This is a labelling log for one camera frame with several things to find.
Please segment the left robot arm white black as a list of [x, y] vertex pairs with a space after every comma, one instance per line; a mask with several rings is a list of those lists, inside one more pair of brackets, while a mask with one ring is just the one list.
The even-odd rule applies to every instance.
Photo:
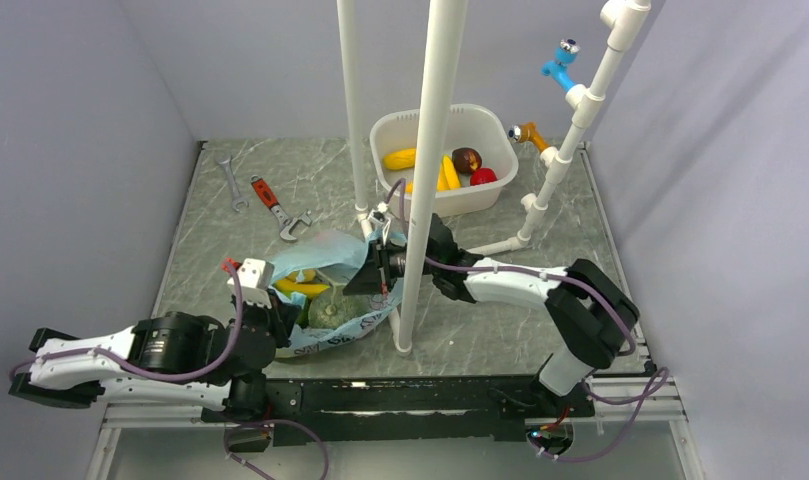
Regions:
[[302, 315], [301, 305], [269, 298], [241, 303], [240, 319], [226, 324], [172, 311], [89, 339], [40, 328], [33, 359], [9, 374], [9, 393], [63, 409], [157, 402], [200, 406], [207, 422], [262, 420], [273, 407], [264, 370]]

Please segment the green netted fake melon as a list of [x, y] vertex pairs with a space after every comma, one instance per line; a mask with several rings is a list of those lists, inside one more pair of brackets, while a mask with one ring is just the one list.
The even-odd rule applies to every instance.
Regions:
[[308, 327], [335, 330], [353, 318], [361, 317], [371, 310], [364, 296], [344, 296], [325, 291], [312, 300], [307, 314]]

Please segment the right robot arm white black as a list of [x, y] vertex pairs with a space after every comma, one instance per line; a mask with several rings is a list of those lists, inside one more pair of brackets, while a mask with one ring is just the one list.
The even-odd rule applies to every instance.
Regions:
[[423, 263], [408, 261], [407, 252], [392, 241], [370, 241], [365, 262], [344, 295], [387, 294], [398, 279], [417, 272], [430, 276], [451, 300], [546, 311], [562, 345], [539, 368], [530, 391], [533, 406], [544, 415], [558, 413], [586, 377], [636, 349], [632, 329], [639, 309], [588, 259], [561, 268], [498, 262], [461, 248], [438, 216], [431, 219]]

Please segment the light blue plastic bag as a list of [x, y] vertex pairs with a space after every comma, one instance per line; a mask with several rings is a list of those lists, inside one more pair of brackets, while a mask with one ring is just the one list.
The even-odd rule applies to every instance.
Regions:
[[403, 286], [388, 293], [344, 294], [345, 285], [363, 265], [368, 243], [348, 233], [326, 230], [272, 257], [279, 298], [301, 308], [290, 345], [278, 360], [317, 353], [361, 339], [402, 301]]

